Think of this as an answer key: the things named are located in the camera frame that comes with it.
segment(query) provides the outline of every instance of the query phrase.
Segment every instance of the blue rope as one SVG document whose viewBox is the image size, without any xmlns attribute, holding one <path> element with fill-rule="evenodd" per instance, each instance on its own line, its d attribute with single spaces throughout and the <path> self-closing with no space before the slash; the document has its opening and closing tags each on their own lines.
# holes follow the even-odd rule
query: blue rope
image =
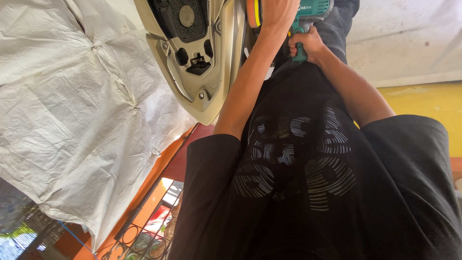
<svg viewBox="0 0 462 260">
<path fill-rule="evenodd" d="M 98 260 L 98 257 L 96 257 L 96 255 L 93 254 L 93 253 L 91 252 L 91 250 L 90 250 L 82 241 L 80 241 L 80 239 L 79 239 L 78 237 L 76 237 L 76 235 L 74 235 L 74 233 L 72 233 L 72 231 L 70 231 L 70 230 L 63 224 L 63 222 L 61 222 L 61 221 L 59 221 L 59 220 L 58 220 L 58 222 L 59 222 L 59 224 L 61 224 L 61 226 L 64 227 L 65 230 L 69 231 L 69 233 L 71 233 L 71 235 L 73 235 L 73 236 L 75 237 L 75 239 L 77 239 L 86 249 L 88 249 L 88 251 L 90 251 L 90 253 L 95 257 L 96 260 Z"/>
</svg>

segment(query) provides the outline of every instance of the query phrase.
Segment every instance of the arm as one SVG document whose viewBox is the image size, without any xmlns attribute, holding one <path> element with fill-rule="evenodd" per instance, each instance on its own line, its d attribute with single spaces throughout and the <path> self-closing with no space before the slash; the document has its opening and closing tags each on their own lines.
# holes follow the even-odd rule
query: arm
<svg viewBox="0 0 462 260">
<path fill-rule="evenodd" d="M 308 61 L 319 66 L 329 82 L 342 97 L 348 114 L 360 128 L 370 122 L 395 116 L 383 96 L 365 78 L 344 64 L 323 43 L 314 26 L 306 34 L 296 34 L 289 41 L 291 55 L 295 56 L 295 43 L 301 42 Z"/>
<path fill-rule="evenodd" d="M 228 93 L 214 135 L 229 134 L 241 139 L 265 76 L 286 38 L 300 1 L 265 0 L 262 3 L 264 23 L 260 35 Z"/>
</svg>

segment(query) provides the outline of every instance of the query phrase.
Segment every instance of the brand logo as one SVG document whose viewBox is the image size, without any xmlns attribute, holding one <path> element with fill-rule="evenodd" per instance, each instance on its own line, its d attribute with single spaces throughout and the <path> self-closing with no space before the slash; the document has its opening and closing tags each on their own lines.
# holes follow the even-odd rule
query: brand logo
<svg viewBox="0 0 462 260">
<path fill-rule="evenodd" d="M 298 10 L 311 9 L 311 6 L 298 6 Z"/>
</svg>

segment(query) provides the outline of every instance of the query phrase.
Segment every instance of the wrinkled fabric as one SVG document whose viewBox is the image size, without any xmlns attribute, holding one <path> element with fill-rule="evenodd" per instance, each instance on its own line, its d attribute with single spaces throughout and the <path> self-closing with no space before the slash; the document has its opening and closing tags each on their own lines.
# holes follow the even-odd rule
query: wrinkled fabric
<svg viewBox="0 0 462 260">
<path fill-rule="evenodd" d="M 195 123 L 145 34 L 129 0 L 0 2 L 0 177 L 93 251 Z"/>
</svg>

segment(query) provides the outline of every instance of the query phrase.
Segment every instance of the yellow wall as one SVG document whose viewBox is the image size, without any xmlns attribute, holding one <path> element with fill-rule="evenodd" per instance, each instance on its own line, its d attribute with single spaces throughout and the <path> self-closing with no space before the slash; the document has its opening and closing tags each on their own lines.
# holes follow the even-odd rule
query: yellow wall
<svg viewBox="0 0 462 260">
<path fill-rule="evenodd" d="M 396 114 L 441 122 L 449 132 L 449 155 L 462 157 L 462 83 L 436 83 L 378 89 Z"/>
</svg>

